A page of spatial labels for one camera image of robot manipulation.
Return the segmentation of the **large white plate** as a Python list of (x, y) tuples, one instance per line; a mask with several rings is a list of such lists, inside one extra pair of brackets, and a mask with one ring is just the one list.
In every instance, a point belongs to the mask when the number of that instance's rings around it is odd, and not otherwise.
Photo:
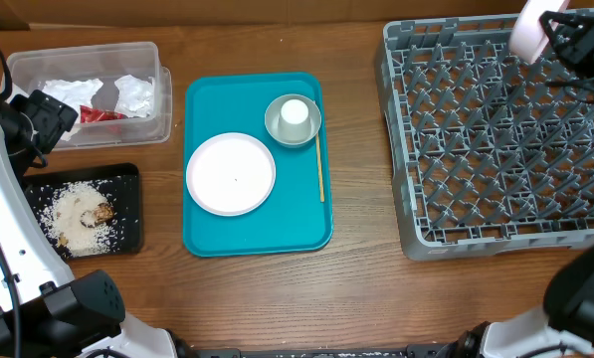
[(222, 217), (248, 214), (273, 191), (277, 177), (270, 150), (244, 133), (215, 135), (192, 153), (186, 165), (186, 188), (203, 210)]

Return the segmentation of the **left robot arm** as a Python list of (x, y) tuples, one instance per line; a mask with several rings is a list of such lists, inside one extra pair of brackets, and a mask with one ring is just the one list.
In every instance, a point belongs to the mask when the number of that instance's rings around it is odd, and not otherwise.
[(192, 357), (172, 331), (125, 310), (111, 277), (81, 278), (55, 252), (21, 181), (72, 129), (77, 113), (35, 90), (13, 93), (8, 69), (0, 89), (0, 356)]

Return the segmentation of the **small white plate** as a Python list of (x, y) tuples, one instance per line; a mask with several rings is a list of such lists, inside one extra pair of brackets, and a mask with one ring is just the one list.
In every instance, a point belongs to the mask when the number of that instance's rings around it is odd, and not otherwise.
[(570, 0), (528, 0), (511, 31), (509, 50), (527, 64), (532, 65), (544, 51), (549, 40), (539, 18), (545, 11), (564, 12)]

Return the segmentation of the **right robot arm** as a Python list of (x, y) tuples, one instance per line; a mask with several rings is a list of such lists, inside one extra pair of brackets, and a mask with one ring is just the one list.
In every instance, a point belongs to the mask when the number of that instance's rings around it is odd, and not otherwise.
[[(549, 45), (578, 76), (560, 87), (594, 93), (594, 17), (571, 15), (564, 6), (530, 1), (509, 38), (510, 50), (534, 62)], [(594, 246), (562, 268), (541, 306), (505, 322), (484, 322), (444, 345), (439, 357), (557, 357), (594, 352)]]

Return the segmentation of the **wooden chopstick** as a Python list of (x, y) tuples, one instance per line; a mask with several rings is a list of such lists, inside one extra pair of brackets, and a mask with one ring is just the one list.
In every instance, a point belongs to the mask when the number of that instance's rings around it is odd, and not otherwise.
[(324, 182), (322, 175), (322, 157), (319, 134), (315, 136), (315, 149), (316, 149), (316, 161), (317, 161), (317, 176), (318, 176), (318, 187), (319, 187), (319, 200), (321, 203), (325, 202), (324, 194)]

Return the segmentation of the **grey bowl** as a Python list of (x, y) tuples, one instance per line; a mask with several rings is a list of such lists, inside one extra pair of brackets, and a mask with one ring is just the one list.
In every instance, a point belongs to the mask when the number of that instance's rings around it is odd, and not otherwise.
[[(300, 99), (300, 100), (304, 101), (307, 104), (307, 107), (309, 108), (311, 130), (310, 130), (309, 138), (304, 142), (296, 142), (296, 143), (285, 142), (285, 141), (282, 141), (281, 138), (279, 137), (278, 122), (279, 122), (280, 109), (281, 109), (282, 105), (287, 100), (293, 99), (293, 98)], [(266, 109), (266, 113), (265, 113), (266, 130), (273, 140), (275, 140), (280, 145), (283, 145), (285, 147), (297, 148), (297, 147), (302, 147), (302, 146), (307, 145), (318, 134), (321, 126), (322, 126), (322, 114), (321, 114), (320, 109), (318, 108), (318, 106), (312, 99), (310, 99), (304, 95), (285, 94), (285, 95), (279, 96), (276, 99), (274, 99)]]

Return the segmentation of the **red candy wrapper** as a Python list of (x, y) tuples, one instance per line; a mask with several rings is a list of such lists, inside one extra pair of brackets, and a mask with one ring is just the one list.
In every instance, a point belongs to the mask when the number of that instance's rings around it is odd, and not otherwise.
[(94, 123), (124, 118), (125, 115), (118, 112), (91, 108), (84, 105), (80, 106), (81, 123)]

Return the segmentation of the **brown food scrap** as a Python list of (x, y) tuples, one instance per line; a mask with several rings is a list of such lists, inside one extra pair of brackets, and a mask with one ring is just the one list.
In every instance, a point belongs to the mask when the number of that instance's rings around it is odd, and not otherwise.
[(86, 210), (81, 214), (80, 222), (86, 228), (95, 228), (114, 217), (113, 207), (108, 203), (100, 203), (91, 210)]

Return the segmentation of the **white paper napkin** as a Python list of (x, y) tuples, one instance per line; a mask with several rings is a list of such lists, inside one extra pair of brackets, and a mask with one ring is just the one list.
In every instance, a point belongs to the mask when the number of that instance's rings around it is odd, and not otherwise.
[(66, 104), (75, 110), (78, 117), (70, 131), (66, 131), (61, 139), (69, 141), (80, 129), (81, 107), (91, 107), (94, 95), (101, 89), (103, 82), (99, 79), (68, 82), (64, 80), (48, 80), (42, 92)]

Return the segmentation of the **white paper cup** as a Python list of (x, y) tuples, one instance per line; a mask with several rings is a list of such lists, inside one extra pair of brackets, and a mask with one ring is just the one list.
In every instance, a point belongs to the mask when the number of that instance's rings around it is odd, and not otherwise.
[(287, 100), (280, 109), (278, 132), (285, 142), (304, 142), (311, 130), (309, 108), (300, 99)]

